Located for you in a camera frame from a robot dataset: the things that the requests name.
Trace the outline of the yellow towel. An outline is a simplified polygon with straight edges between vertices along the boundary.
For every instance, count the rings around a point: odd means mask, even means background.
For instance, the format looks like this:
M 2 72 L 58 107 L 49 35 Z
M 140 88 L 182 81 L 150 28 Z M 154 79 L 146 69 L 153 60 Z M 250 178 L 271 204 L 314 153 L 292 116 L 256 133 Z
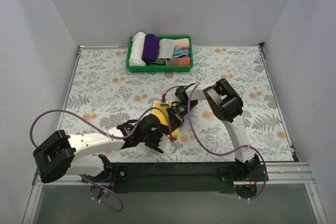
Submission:
M 167 109 L 171 107 L 171 102 L 170 101 L 167 101 L 166 103 L 161 103 L 160 100 L 153 101 L 153 107 L 160 108 L 164 112 L 164 114 L 166 115 L 166 117 L 167 118 L 169 117 Z M 161 124 L 163 124 L 165 126 L 168 126 L 167 120 L 166 120 L 166 118 L 165 118 L 165 116 L 163 115 L 162 112 L 160 112 L 157 109 L 153 109 L 152 113 L 155 116 L 158 117 L 158 119 L 160 120 Z M 179 129 L 176 129 L 176 130 L 172 131 L 173 142 L 175 142 L 177 140 L 178 136 L 179 136 Z

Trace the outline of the grey towel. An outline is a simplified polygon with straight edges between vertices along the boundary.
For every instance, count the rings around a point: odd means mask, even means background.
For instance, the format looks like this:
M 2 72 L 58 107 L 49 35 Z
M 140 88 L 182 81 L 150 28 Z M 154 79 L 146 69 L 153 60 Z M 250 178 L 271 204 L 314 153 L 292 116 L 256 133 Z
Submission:
M 174 42 L 171 39 L 163 38 L 159 41 L 158 61 L 171 60 L 174 52 Z

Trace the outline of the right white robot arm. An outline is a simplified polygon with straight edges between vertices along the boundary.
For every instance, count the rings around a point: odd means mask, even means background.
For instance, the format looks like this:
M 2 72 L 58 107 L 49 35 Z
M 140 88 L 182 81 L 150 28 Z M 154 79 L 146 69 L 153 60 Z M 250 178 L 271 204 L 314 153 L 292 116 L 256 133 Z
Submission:
M 184 117 L 188 116 L 190 128 L 202 149 L 214 156 L 235 155 L 235 170 L 231 178 L 256 179 L 259 177 L 261 168 L 266 167 L 265 161 L 259 151 L 250 145 L 243 120 L 243 101 L 226 79 L 220 79 L 213 85 L 193 83 L 189 86 L 178 86 L 175 96 L 178 101 L 172 102 L 166 109 L 172 130 L 182 126 Z M 191 110 L 200 100 L 208 102 L 214 115 L 226 127 L 233 150 L 215 153 L 209 150 L 196 135 L 191 120 Z

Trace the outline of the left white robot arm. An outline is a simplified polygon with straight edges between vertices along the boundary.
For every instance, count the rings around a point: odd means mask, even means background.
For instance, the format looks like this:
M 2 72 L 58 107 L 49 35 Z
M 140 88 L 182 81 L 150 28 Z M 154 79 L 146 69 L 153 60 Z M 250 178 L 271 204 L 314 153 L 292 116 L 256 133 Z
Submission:
M 45 184 L 55 182 L 64 175 L 96 177 L 110 168 L 102 152 L 119 151 L 143 143 L 163 153 L 169 130 L 154 114 L 148 114 L 139 121 L 128 120 L 102 133 L 68 135 L 64 130 L 57 130 L 36 147 L 33 157 Z

